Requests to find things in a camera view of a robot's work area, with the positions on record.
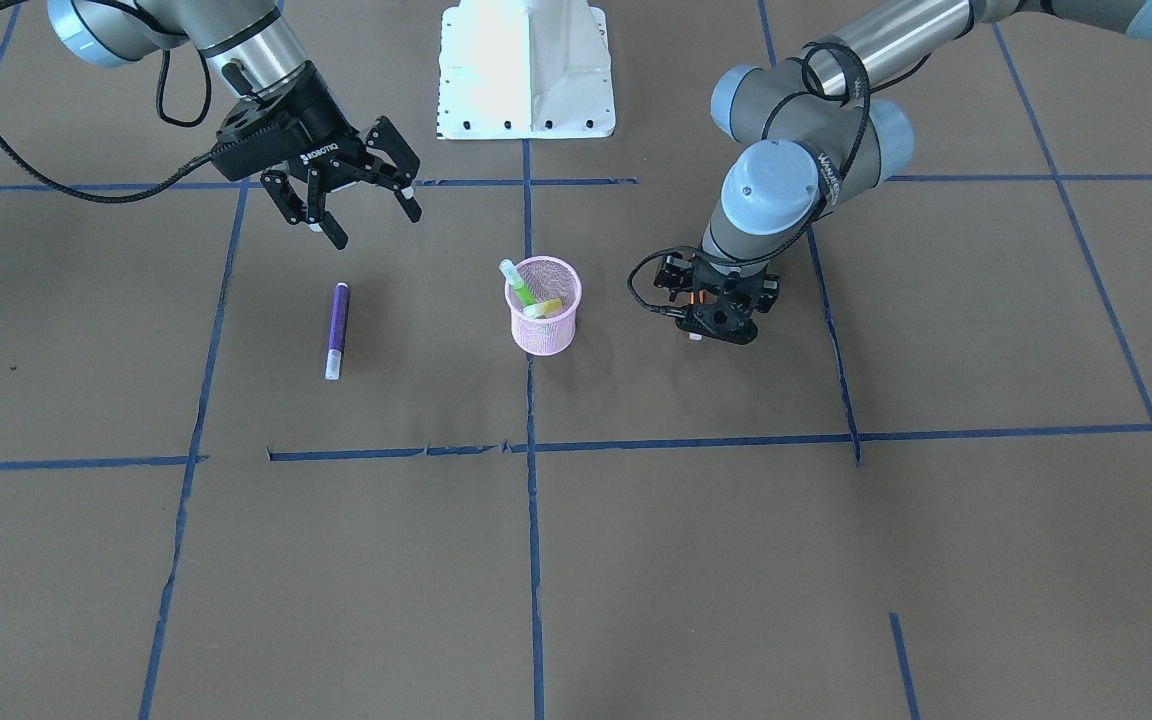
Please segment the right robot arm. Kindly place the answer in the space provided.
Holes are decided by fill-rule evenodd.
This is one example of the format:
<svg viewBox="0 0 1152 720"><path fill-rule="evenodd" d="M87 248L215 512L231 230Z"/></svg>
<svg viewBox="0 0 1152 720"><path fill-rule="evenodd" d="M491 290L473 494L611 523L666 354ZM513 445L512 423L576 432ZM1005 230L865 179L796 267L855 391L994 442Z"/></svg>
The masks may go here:
<svg viewBox="0 0 1152 720"><path fill-rule="evenodd" d="M288 223L343 249L326 197L357 183L391 191L419 222L419 158L388 118L366 131L349 123L273 1L50 1L47 17L71 53L99 67L194 46L237 97L210 162L229 181L259 177Z"/></svg>

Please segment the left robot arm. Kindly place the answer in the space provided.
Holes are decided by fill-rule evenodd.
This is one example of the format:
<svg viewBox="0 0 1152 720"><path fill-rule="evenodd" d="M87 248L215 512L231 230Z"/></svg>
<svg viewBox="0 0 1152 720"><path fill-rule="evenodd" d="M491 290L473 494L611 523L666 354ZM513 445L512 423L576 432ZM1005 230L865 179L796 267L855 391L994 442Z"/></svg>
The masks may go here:
<svg viewBox="0 0 1152 720"><path fill-rule="evenodd" d="M753 342L755 314L780 296L768 263L914 159L914 124L879 91L978 24L1026 12L1152 41L1152 1L887 1L774 67L723 73L710 118L742 151L698 250L660 262L655 286L685 297L668 310L677 327L692 340Z"/></svg>

